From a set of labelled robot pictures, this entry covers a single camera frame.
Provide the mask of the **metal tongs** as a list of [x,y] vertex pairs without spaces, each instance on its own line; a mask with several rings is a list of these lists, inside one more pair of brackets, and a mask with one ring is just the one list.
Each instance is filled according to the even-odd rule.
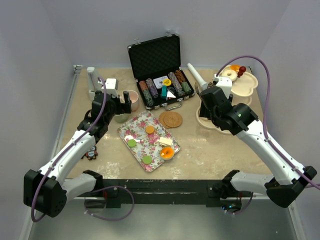
[[200,96],[202,89],[201,89],[201,87],[199,87],[197,82],[194,84],[194,89],[195,89],[195,92],[197,93],[197,95]]

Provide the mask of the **green ceramic cup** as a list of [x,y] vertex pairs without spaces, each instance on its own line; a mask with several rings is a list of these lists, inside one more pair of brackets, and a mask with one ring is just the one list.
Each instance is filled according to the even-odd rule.
[[125,123],[128,121],[130,115],[130,113],[116,114],[113,119],[116,123]]

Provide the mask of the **white wafer bar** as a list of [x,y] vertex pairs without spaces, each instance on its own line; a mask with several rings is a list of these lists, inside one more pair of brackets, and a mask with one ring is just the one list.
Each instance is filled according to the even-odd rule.
[[160,137],[157,141],[161,146],[171,147],[173,145],[173,140],[170,138]]

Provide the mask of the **cream three-tier cake stand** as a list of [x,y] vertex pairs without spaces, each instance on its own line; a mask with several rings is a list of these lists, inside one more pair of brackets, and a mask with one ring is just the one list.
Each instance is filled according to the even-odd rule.
[[[231,104],[237,105],[239,103],[243,103],[249,106],[252,102],[252,95],[254,93],[254,90],[258,87],[259,83],[257,78],[253,74],[247,71],[246,67],[240,66],[240,68],[242,68],[242,70],[245,68],[245,71],[242,71],[243,74],[241,76],[238,74],[239,72],[237,72],[237,80],[232,81],[230,96],[232,95],[233,98],[232,98]],[[220,76],[220,74],[226,69],[230,69],[230,65],[227,65],[219,73],[218,76]],[[199,112],[200,112],[200,106],[198,107],[195,116],[198,124],[201,127],[207,130],[219,132],[220,134],[223,134],[223,135],[231,135],[229,131],[221,130],[220,128],[213,125],[209,119],[199,117]]]

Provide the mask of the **chocolate layered cake slice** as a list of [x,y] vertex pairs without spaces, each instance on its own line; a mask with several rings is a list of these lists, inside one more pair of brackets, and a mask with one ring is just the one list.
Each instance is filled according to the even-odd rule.
[[215,88],[216,86],[212,83],[212,82],[210,82],[210,83],[208,83],[208,85],[207,85],[207,89],[209,89],[209,88]]

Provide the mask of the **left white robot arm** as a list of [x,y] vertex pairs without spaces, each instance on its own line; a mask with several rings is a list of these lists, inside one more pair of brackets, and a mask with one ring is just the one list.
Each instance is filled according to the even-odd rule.
[[68,201],[85,193],[99,196],[103,192],[103,177],[92,170],[85,170],[70,180],[67,176],[108,131],[115,115],[131,113],[129,93],[123,92],[123,97],[124,102],[121,102],[118,96],[97,91],[91,109],[85,113],[67,145],[39,170],[30,169],[24,175],[23,203],[33,212],[54,218]]

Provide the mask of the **white glazed donut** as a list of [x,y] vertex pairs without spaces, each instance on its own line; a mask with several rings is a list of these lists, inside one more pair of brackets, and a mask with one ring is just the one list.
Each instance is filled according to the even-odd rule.
[[229,78],[232,82],[238,79],[238,73],[232,69],[225,69],[221,74],[221,77]]

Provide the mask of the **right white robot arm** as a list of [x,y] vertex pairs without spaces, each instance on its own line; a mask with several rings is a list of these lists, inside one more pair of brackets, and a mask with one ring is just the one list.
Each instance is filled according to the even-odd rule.
[[232,105],[232,99],[220,87],[212,86],[198,95],[200,115],[247,144],[271,171],[263,175],[232,170],[222,179],[223,197],[233,197],[238,192],[258,193],[287,208],[317,175],[316,169],[303,166],[277,142],[267,139],[256,113],[244,103]]

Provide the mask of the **orange glazed donut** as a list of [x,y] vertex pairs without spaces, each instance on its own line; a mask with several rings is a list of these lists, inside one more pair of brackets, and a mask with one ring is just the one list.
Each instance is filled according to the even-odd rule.
[[236,71],[236,72],[239,72],[240,70],[240,65],[237,65],[237,64],[233,64],[233,65],[230,65],[230,69],[233,70],[233,71]]

